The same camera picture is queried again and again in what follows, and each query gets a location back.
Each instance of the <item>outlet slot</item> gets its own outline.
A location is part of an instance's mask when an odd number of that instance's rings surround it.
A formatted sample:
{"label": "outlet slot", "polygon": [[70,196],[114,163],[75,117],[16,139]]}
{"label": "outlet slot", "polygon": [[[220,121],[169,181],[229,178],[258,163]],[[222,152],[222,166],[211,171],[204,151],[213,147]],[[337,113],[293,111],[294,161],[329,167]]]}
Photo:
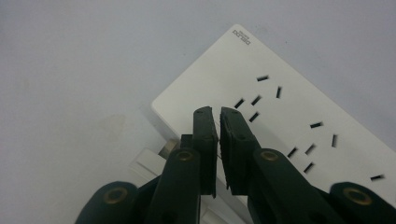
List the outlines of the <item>outlet slot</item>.
{"label": "outlet slot", "polygon": [[240,101],[238,101],[238,103],[236,103],[236,105],[234,106],[235,109],[237,109],[242,103],[244,103],[245,100],[244,98],[242,98]]}
{"label": "outlet slot", "polygon": [[318,123],[313,123],[310,126],[311,126],[311,129],[314,129],[314,128],[323,126],[323,122],[321,121],[321,122],[318,122]]}
{"label": "outlet slot", "polygon": [[384,175],[376,175],[376,176],[370,177],[370,179],[372,181],[376,181],[376,180],[380,180],[380,179],[385,179],[385,176]]}
{"label": "outlet slot", "polygon": [[332,147],[337,147],[337,140],[338,140],[338,135],[334,134],[332,136]]}
{"label": "outlet slot", "polygon": [[298,150],[297,147],[295,147],[289,154],[288,154],[288,158],[291,158],[293,156],[294,153],[296,153],[296,151]]}
{"label": "outlet slot", "polygon": [[276,98],[280,99],[280,93],[282,92],[282,87],[277,87]]}
{"label": "outlet slot", "polygon": [[312,150],[315,149],[315,147],[317,147],[317,146],[315,146],[315,144],[312,144],[312,145],[306,150],[305,154],[308,155],[309,153],[311,153]]}
{"label": "outlet slot", "polygon": [[305,168],[304,173],[308,173],[315,164],[313,162],[309,163],[309,165]]}
{"label": "outlet slot", "polygon": [[257,104],[257,102],[259,102],[261,98],[262,98],[262,97],[261,97],[260,95],[258,95],[258,96],[256,97],[256,99],[254,99],[254,101],[251,102],[251,104],[252,104],[252,105]]}
{"label": "outlet slot", "polygon": [[255,120],[258,116],[260,115],[259,112],[256,112],[248,121],[253,122],[253,120]]}
{"label": "outlet slot", "polygon": [[269,76],[257,77],[257,81],[264,81],[270,78]]}

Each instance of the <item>socket outlet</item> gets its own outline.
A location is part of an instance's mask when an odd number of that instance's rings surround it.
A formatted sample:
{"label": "socket outlet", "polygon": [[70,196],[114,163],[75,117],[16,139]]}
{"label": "socket outlet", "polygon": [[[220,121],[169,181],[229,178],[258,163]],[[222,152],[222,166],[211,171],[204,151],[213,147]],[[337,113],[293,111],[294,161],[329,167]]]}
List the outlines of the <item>socket outlet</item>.
{"label": "socket outlet", "polygon": [[313,186],[329,191],[333,183],[354,182],[396,207],[396,153],[240,25],[152,108],[180,136],[191,132],[193,111],[206,105],[214,116],[222,106],[238,109],[261,146],[288,156]]}

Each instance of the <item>power strip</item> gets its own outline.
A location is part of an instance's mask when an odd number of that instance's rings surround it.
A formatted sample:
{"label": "power strip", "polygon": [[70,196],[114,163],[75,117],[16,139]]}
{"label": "power strip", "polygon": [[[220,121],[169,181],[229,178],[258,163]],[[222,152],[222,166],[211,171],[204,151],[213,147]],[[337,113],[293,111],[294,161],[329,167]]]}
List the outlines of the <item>power strip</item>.
{"label": "power strip", "polygon": [[354,182],[396,207],[396,153],[240,25],[181,74],[152,108],[180,136],[191,133],[193,111],[206,105],[214,116],[222,106],[237,108],[261,146],[288,156],[317,188],[329,191],[333,183]]}

